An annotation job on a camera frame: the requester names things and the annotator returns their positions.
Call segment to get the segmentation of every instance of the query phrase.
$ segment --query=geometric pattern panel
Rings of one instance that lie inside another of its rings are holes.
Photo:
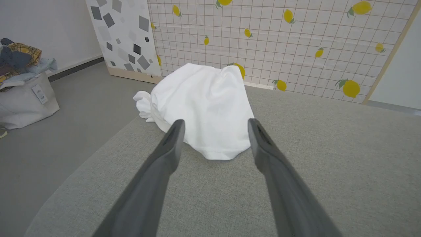
[[[161,76],[146,0],[86,0],[108,67]]]

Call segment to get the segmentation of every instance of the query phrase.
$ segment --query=gray floor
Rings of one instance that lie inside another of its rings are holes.
[[[51,85],[60,110],[0,139],[0,236],[22,236],[67,177],[138,115],[133,95],[154,86],[110,76],[103,62]]]

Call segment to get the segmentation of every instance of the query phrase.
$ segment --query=folding screen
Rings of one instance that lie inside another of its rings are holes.
[[[162,74],[235,64],[251,83],[361,103],[417,0],[148,0]]]
[[[86,4],[109,68],[161,76],[146,0],[86,0]]]

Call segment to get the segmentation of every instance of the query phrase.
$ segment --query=white wall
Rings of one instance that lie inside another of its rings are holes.
[[[420,39],[418,14],[369,100],[421,109]]]
[[[85,0],[0,1],[0,38],[41,49],[58,72],[102,55]]]

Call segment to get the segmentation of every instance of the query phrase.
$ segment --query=white towel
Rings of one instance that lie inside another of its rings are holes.
[[[184,142],[206,159],[230,160],[250,147],[247,121],[254,115],[237,66],[221,70],[188,63],[150,95],[141,91],[133,99],[139,115],[164,132],[184,119]]]

